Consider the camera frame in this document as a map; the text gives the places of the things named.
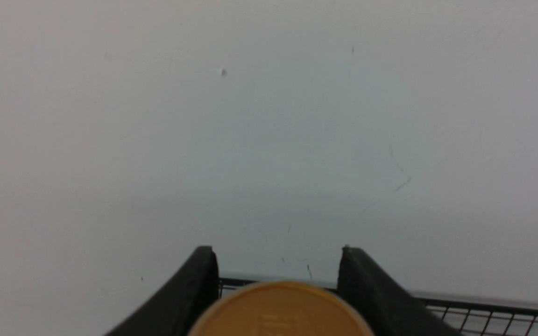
metal wire grid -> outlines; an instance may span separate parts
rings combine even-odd
[[[219,296],[227,296],[253,282],[220,279]],[[538,336],[538,310],[427,298],[419,300],[429,311],[466,336]]]

